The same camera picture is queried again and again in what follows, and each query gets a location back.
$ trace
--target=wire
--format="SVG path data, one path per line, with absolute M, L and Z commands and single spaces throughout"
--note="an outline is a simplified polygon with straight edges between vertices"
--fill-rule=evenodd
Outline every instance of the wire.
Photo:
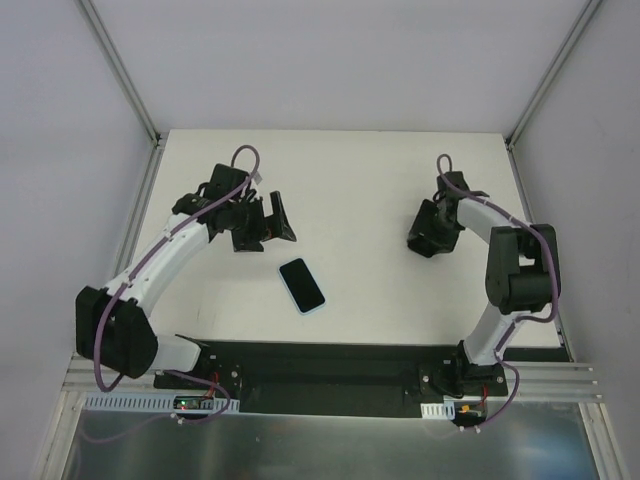
M 169 242 L 170 238 L 172 238 L 180 230 L 182 230 L 184 227 L 189 225 L 191 222 L 197 220 L 199 217 L 201 217 L 205 213 L 208 213 L 211 210 L 214 210 L 214 209 L 218 208 L 219 206 L 223 205 L 228 200 L 231 200 L 237 194 L 242 192 L 242 190 L 247 185 L 249 185 L 251 183 L 253 178 L 258 173 L 258 167 L 260 166 L 260 154 L 258 153 L 258 150 L 256 150 L 256 148 L 253 147 L 252 145 L 242 145 L 241 147 L 238 147 L 238 149 L 233 154 L 232 165 L 235 162 L 235 159 L 238 156 L 238 154 L 240 154 L 240 152 L 242 152 L 243 150 L 251 150 L 253 152 L 253 154 L 255 155 L 255 159 L 256 159 L 255 164 L 253 166 L 253 170 L 251 171 L 251 173 L 249 173 L 249 176 L 240 185 L 238 185 L 236 188 L 231 190 L 227 195 L 225 195 L 224 197 L 220 198 L 219 200 L 216 200 L 212 204 L 204 207 L 203 209 L 197 211 L 196 213 L 194 213 L 193 215 L 191 215 L 187 219 L 185 219 L 182 222 L 180 222 L 177 226 L 175 226 L 169 232 L 170 235 L 168 237 L 167 236 L 162 237 L 162 239 L 160 239 L 158 241 L 158 243 L 156 243 L 146 253 L 146 255 L 144 257 L 142 257 L 142 259 L 133 268 L 133 270 L 131 270 L 131 273 L 129 273 L 129 276 L 128 276 L 129 277 L 128 281 L 123 282 L 122 285 L 120 285 L 120 287 L 116 290 L 115 294 L 111 297 L 111 299 L 107 303 L 107 306 L 105 307 L 105 309 L 102 311 L 102 315 L 100 316 L 100 320 L 98 322 L 98 327 L 96 328 L 95 343 L 93 344 L 93 374 L 94 374 L 94 376 L 96 378 L 96 384 L 98 385 L 98 388 L 100 389 L 100 391 L 105 392 L 105 393 L 111 392 L 114 388 L 116 388 L 116 386 L 120 383 L 120 380 L 122 380 L 122 378 L 124 377 L 124 375 L 121 373 L 120 375 L 118 375 L 118 377 L 114 380 L 114 382 L 111 385 L 107 386 L 104 383 L 104 380 L 102 378 L 102 372 L 100 370 L 100 353 L 101 353 L 101 348 L 102 348 L 102 337 L 104 335 L 104 329 L 105 329 L 105 326 L 107 324 L 107 321 L 109 320 L 109 317 L 111 315 L 111 312 L 112 312 L 113 308 L 115 307 L 116 303 L 118 302 L 118 300 L 120 299 L 120 297 L 122 296 L 124 291 L 131 284 L 131 282 L 136 278 L 136 276 L 145 267 L 145 265 L 147 263 L 149 263 L 149 261 L 153 258 L 153 256 L 156 253 L 158 253 L 158 251 L 166 243 Z
M 511 389 L 511 395 L 509 395 L 509 398 L 507 398 L 507 401 L 504 402 L 504 404 L 498 409 L 496 413 L 494 413 L 489 418 L 487 418 L 484 422 L 482 422 L 482 425 L 487 425 L 488 423 L 495 421 L 496 418 L 502 415 L 502 413 L 504 413 L 507 410 L 507 408 L 509 408 L 509 405 L 513 403 L 513 400 L 516 398 L 516 395 L 518 394 L 518 389 L 520 388 L 520 372 L 518 372 L 518 369 L 513 365 L 509 365 L 507 362 L 502 360 L 500 358 L 500 355 L 498 355 L 498 352 L 494 352 L 494 354 L 496 357 L 496 361 L 502 366 L 502 368 L 511 370 L 516 376 L 516 379 L 515 379 L 515 383 L 513 384 L 513 388 Z
M 549 312 L 549 315 L 547 317 L 544 317 L 544 318 L 535 317 L 533 315 L 520 315 L 514 320 L 514 323 L 522 322 L 524 320 L 531 320 L 532 322 L 536 322 L 536 323 L 550 323 L 550 322 L 552 322 L 553 319 L 558 314 L 558 277 L 556 275 L 555 264 L 553 262 L 553 255 L 551 255 L 551 249 L 549 248 L 549 244 L 547 243 L 545 238 L 542 235 L 540 235 L 540 233 L 538 231 L 536 231 L 535 229 L 531 228 L 529 225 L 527 225 L 523 221 L 518 220 L 513 215 L 511 215 L 509 212 L 507 212 L 503 208 L 499 207 L 495 203 L 490 202 L 488 198 L 486 198 L 486 197 L 478 197 L 477 195 L 474 195 L 471 192 L 466 192 L 466 191 L 461 190 L 460 188 L 456 187 L 451 182 L 451 180 L 449 180 L 444 175 L 444 173 L 442 171 L 442 167 L 440 165 L 440 162 L 442 161 L 443 158 L 446 158 L 448 160 L 448 162 L 449 162 L 449 172 L 453 169 L 453 162 L 451 160 L 451 157 L 449 155 L 447 155 L 446 153 L 443 153 L 442 155 L 440 155 L 438 157 L 438 159 L 436 160 L 436 166 L 438 168 L 438 174 L 439 174 L 440 178 L 442 179 L 442 181 L 451 190 L 456 192 L 458 195 L 462 195 L 463 197 L 466 197 L 466 198 L 468 198 L 470 200 L 473 200 L 474 202 L 486 205 L 490 209 L 495 210 L 500 215 L 502 215 L 504 218 L 506 218 L 509 222 L 511 222 L 514 225 L 517 225 L 520 228 L 526 230 L 528 233 L 530 233 L 540 243 L 540 248 L 541 248 L 542 253 L 544 255 L 545 262 L 547 264 L 547 268 L 549 269 L 549 276 L 551 277 L 551 312 Z
M 550 323 L 550 322 L 552 322 L 553 319 L 556 317 L 556 315 L 558 313 L 558 277 L 556 275 L 556 268 L 555 268 L 555 264 L 553 262 L 553 255 L 551 255 L 551 249 L 549 248 L 549 244 L 547 243 L 547 240 L 542 235 L 540 235 L 540 233 L 538 231 L 536 231 L 535 229 L 531 228 L 529 225 L 527 225 L 523 221 L 518 220 L 513 215 L 511 215 L 509 212 L 507 212 L 503 208 L 499 207 L 495 203 L 490 202 L 487 198 L 478 197 L 477 195 L 474 195 L 472 192 L 466 192 L 466 191 L 456 187 L 444 175 L 444 172 L 442 171 L 441 162 L 442 162 L 443 158 L 446 159 L 447 162 L 449 163 L 449 170 L 448 170 L 449 172 L 451 172 L 453 170 L 453 161 L 451 160 L 451 157 L 446 153 L 443 153 L 440 156 L 438 156 L 438 158 L 436 160 L 436 167 L 438 169 L 438 174 L 439 174 L 440 178 L 442 179 L 442 181 L 447 185 L 447 187 L 449 187 L 451 190 L 456 192 L 458 195 L 462 195 L 463 197 L 466 197 L 466 198 L 468 198 L 470 200 L 473 200 L 474 202 L 486 205 L 487 207 L 491 208 L 492 210 L 498 212 L 500 215 L 502 215 L 504 218 L 506 218 L 509 222 L 513 223 L 514 225 L 519 226 L 520 228 L 524 229 L 525 231 L 527 231 L 528 233 L 533 235 L 533 237 L 540 243 L 540 249 L 542 250 L 542 253 L 544 255 L 544 259 L 545 259 L 545 262 L 547 264 L 547 268 L 549 269 L 549 276 L 551 277 L 551 312 L 549 312 L 549 315 L 547 317 L 544 317 L 544 318 L 536 317 L 536 316 L 533 316 L 533 315 L 519 315 L 518 317 L 515 318 L 514 325 L 516 323 L 522 322 L 524 320 L 531 320 L 531 321 L 536 322 L 536 323 Z M 498 351 L 506 343 L 506 340 L 508 339 L 508 337 L 512 333 L 513 333 L 513 328 L 507 330 L 506 334 L 503 336 L 503 338 L 498 343 L 498 349 L 494 350 L 493 354 L 494 354 L 494 356 L 496 358 L 497 363 L 500 364 L 502 366 L 502 368 L 511 370 L 515 374 L 515 377 L 516 377 L 515 378 L 515 383 L 513 385 L 512 390 L 511 390 L 511 395 L 509 395 L 509 398 L 504 403 L 504 405 L 502 405 L 502 407 L 500 407 L 498 409 L 498 411 L 496 413 L 494 413 L 491 417 L 486 419 L 483 422 L 483 425 L 486 425 L 487 423 L 490 423 L 490 422 L 494 421 L 496 418 L 498 418 L 509 407 L 509 405 L 511 405 L 511 403 L 513 403 L 513 400 L 515 399 L 516 395 L 518 394 L 518 388 L 520 388 L 520 372 L 518 372 L 518 369 L 516 367 L 514 367 L 512 365 L 509 365 L 507 362 L 502 360 L 502 358 L 500 358 L 500 355 L 498 353 Z
M 203 423 L 209 423 L 209 422 L 213 421 L 214 419 L 218 418 L 224 412 L 226 412 L 229 409 L 229 407 L 231 406 L 231 396 L 229 395 L 229 392 L 227 392 L 220 385 L 218 385 L 216 383 L 213 383 L 213 382 L 209 382 L 207 380 L 203 380 L 201 378 L 192 377 L 191 375 L 187 375 L 186 373 L 178 372 L 176 370 L 165 370 L 165 373 L 168 373 L 169 375 L 173 375 L 174 377 L 182 378 L 184 380 L 189 380 L 190 382 L 201 383 L 203 385 L 212 386 L 215 390 L 218 390 L 220 393 L 222 393 L 224 395 L 224 397 L 227 399 L 227 401 L 225 402 L 224 406 L 220 410 L 218 410 L 217 412 L 214 412 L 211 415 L 207 415 L 206 417 L 200 418 L 198 420 L 189 420 L 189 419 L 183 418 L 182 419 L 183 422 L 185 422 L 185 423 L 187 423 L 189 425 L 200 425 L 200 424 L 203 424 Z
M 204 398 L 206 399 L 211 399 L 213 398 L 214 392 L 215 392 L 215 388 L 213 387 L 214 384 L 218 383 L 218 379 L 220 378 L 220 376 L 218 375 L 218 372 L 214 372 L 213 373 L 213 378 L 211 379 L 211 387 L 209 388 L 209 390 L 207 391 L 207 393 L 204 394 Z
M 205 385 L 209 385 L 214 390 L 218 390 L 220 393 L 222 393 L 225 396 L 225 398 L 227 399 L 226 403 L 217 412 L 214 412 L 214 413 L 212 413 L 210 415 L 207 415 L 205 418 L 201 418 L 201 419 L 198 419 L 198 420 L 190 420 L 190 419 L 182 417 L 180 419 L 181 423 L 186 423 L 187 425 L 197 425 L 197 424 L 211 422 L 213 419 L 219 417 L 224 412 L 226 412 L 229 409 L 229 407 L 231 406 L 231 396 L 229 395 L 229 392 L 227 392 L 227 390 L 225 390 L 220 385 L 215 384 L 213 382 L 208 382 L 207 380 L 202 380 L 200 378 L 192 377 L 190 375 L 186 375 L 186 374 L 181 373 L 181 372 L 176 372 L 174 370 L 165 370 L 165 372 L 169 373 L 171 375 L 175 375 L 177 377 L 184 378 L 184 379 L 189 380 L 191 382 L 203 383 Z M 104 438 L 91 437 L 90 435 L 88 435 L 84 431 L 84 428 L 82 428 L 82 425 L 80 425 L 78 427 L 78 434 L 80 435 L 80 437 L 84 441 L 86 441 L 88 443 L 92 443 L 94 445 L 104 445 L 106 443 L 111 443 L 111 442 L 115 442 L 116 440 L 120 440 L 121 438 L 124 438 L 124 437 L 126 437 L 128 435 L 132 435 L 132 434 L 138 432 L 143 427 L 146 427 L 150 423 L 153 423 L 153 422 L 155 422 L 157 420 L 160 420 L 161 418 L 173 418 L 173 415 L 174 414 L 167 414 L 167 413 L 160 413 L 158 415 L 154 415 L 152 417 L 149 417 L 149 418 L 143 420 L 142 422 L 140 422 L 137 425 L 131 427 L 130 429 L 125 430 L 124 432 L 120 432 L 120 433 L 117 433 L 115 435 L 112 435 L 110 437 L 104 437 Z

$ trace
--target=phone screen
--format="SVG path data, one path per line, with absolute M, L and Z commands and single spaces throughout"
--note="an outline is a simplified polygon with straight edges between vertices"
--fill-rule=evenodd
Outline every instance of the phone screen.
M 279 270 L 300 313 L 308 313 L 324 304 L 324 295 L 304 260 L 297 258 L 281 266 Z

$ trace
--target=white enclosure wall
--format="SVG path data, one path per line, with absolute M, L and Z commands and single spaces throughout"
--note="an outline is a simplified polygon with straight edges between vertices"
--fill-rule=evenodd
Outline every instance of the white enclosure wall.
M 605 2 L 517 144 L 534 216 L 557 227 L 564 325 L 640 475 L 640 3 Z
M 585 0 L 95 0 L 160 131 L 508 134 Z
M 72 1 L 0 5 L 0 477 L 28 479 L 150 143 Z

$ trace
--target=white tabletop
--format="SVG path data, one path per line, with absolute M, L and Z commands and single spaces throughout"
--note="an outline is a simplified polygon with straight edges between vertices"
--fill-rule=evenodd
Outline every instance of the white tabletop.
M 487 245 L 462 232 L 452 254 L 420 257 L 406 237 L 436 188 L 446 152 L 472 189 L 523 218 L 497 134 L 173 130 L 138 249 L 162 229 L 175 201 L 209 180 L 245 143 L 261 154 L 260 193 L 279 190 L 297 243 L 233 253 L 229 233 L 196 255 L 167 288 L 151 321 L 158 333 L 201 339 L 372 344 L 456 344 L 486 306 Z M 251 170 L 253 155 L 237 166 Z M 277 268 L 302 257 L 326 305 L 302 316 Z M 553 324 L 526 324 L 514 346 L 557 347 Z

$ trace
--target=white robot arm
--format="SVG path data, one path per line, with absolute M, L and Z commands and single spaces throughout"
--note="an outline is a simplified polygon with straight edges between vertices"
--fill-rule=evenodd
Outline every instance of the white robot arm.
M 251 173 L 233 167 L 244 149 L 256 155 Z M 211 180 L 177 201 L 167 224 L 152 244 L 103 288 L 85 287 L 76 298 L 76 349 L 93 359 L 103 391 L 99 364 L 131 378 L 149 369 L 190 371 L 200 346 L 179 336 L 157 335 L 149 322 L 158 298 L 183 265 L 217 234 L 229 230 L 234 251 L 263 251 L 272 238 L 296 241 L 279 192 L 271 192 L 273 214 L 265 217 L 252 179 L 259 155 L 245 145 L 232 166 L 216 165 Z

